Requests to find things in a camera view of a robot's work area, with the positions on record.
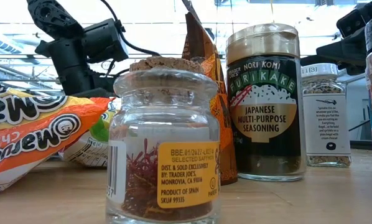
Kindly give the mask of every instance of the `yellow label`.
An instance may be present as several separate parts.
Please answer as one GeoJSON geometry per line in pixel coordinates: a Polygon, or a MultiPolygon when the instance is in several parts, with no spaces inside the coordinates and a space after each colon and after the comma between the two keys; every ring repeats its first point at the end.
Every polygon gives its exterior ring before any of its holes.
{"type": "Polygon", "coordinates": [[[157,203],[183,208],[219,194],[219,142],[164,142],[159,146],[157,203]]]}

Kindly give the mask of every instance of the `barcode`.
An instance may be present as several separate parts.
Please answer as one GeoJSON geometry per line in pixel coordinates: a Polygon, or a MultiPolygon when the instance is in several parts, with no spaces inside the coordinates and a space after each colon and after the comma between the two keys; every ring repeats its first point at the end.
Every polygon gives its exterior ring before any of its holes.
{"type": "Polygon", "coordinates": [[[123,141],[109,141],[107,165],[107,197],[123,203],[126,181],[126,144],[123,141]]]}
{"type": "Polygon", "coordinates": [[[110,197],[117,194],[117,172],[118,172],[118,147],[110,146],[109,150],[109,171],[108,171],[108,187],[111,188],[108,192],[110,197]]]}

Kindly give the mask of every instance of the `furikake jar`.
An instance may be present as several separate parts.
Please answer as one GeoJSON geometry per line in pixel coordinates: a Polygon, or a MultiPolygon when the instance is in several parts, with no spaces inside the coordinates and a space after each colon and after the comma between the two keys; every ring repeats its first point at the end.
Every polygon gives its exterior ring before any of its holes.
{"type": "Polygon", "coordinates": [[[110,126],[107,223],[218,223],[219,124],[205,75],[158,69],[119,77],[110,126]]]}
{"type": "Polygon", "coordinates": [[[239,177],[301,179],[306,164],[298,32],[261,24],[233,34],[226,46],[239,177]]]}
{"type": "Polygon", "coordinates": [[[302,67],[302,92],[308,166],[349,167],[351,151],[346,90],[336,82],[337,65],[302,67]]]}

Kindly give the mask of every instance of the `rice illustration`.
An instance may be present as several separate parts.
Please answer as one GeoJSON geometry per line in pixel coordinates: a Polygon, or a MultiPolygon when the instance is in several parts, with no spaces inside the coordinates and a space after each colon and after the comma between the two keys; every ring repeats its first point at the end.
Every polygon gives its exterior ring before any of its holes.
{"type": "Polygon", "coordinates": [[[278,90],[272,85],[253,85],[243,91],[237,91],[236,96],[230,101],[230,106],[264,103],[296,104],[297,102],[291,98],[291,94],[286,89],[278,90]]]}

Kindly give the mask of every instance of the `black label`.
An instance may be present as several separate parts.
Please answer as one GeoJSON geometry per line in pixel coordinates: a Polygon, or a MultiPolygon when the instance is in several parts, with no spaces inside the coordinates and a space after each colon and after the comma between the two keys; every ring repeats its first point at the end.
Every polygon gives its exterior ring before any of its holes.
{"type": "Polygon", "coordinates": [[[281,56],[244,58],[229,66],[237,157],[301,155],[298,74],[295,60],[281,56]]]}

